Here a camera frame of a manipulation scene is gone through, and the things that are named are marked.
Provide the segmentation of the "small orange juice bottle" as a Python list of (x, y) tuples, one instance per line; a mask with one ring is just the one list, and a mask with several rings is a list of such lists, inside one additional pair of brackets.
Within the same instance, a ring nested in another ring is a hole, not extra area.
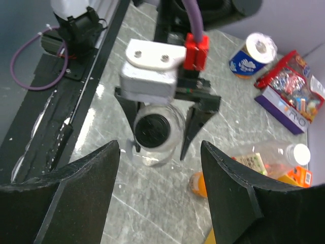
[(201, 171), (194, 173), (189, 179), (189, 187), (192, 192), (200, 197), (207, 198), (204, 176)]

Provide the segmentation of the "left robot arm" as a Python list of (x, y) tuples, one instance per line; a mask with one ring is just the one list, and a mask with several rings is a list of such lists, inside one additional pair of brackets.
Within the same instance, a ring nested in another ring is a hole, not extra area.
[(255, 15), (261, 1), (159, 1), (154, 38), (131, 39), (114, 96), (132, 138), (125, 153), (147, 166), (166, 164), (177, 146), (184, 159), (221, 97), (201, 78), (209, 52), (205, 31)]

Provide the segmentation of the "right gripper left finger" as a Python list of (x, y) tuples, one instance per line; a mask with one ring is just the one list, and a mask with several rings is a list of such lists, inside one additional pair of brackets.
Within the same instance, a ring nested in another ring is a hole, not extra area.
[(1, 185), (1, 243), (100, 243), (119, 161), (113, 140), (50, 173)]

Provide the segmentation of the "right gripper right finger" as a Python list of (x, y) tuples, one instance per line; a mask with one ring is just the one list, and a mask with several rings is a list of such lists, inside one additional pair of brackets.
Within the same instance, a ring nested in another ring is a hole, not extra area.
[(324, 185), (269, 178), (208, 141), (201, 162), (217, 243), (324, 243)]

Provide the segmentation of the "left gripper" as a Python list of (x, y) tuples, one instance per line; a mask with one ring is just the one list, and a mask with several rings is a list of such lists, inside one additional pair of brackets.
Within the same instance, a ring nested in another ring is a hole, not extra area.
[(190, 78), (181, 76), (177, 79), (175, 94), (173, 97), (159, 97), (147, 94), (136, 94), (134, 99), (122, 95), (121, 87), (115, 87), (114, 97), (119, 102), (128, 124), (134, 133), (134, 122), (139, 110), (144, 104), (168, 105), (173, 100), (194, 102), (188, 112), (185, 122), (185, 130), (180, 153), (180, 160), (183, 161), (188, 148), (199, 133), (201, 128), (212, 118), (220, 107), (221, 97), (210, 94), (211, 82), (207, 79), (196, 77)]

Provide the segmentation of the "white bottle cap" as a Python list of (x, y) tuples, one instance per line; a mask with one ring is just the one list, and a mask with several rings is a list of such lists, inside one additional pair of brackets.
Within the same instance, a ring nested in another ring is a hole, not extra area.
[(290, 157), (298, 165), (306, 166), (310, 162), (311, 153), (306, 145), (300, 143), (292, 146)]

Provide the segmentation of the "large clear plastic bottle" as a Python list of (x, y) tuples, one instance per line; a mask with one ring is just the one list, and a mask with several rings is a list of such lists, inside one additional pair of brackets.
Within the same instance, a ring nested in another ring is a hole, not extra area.
[(273, 179), (287, 174), (298, 165), (290, 157), (292, 143), (281, 140), (262, 141), (253, 144), (237, 145), (226, 154), (246, 167)]

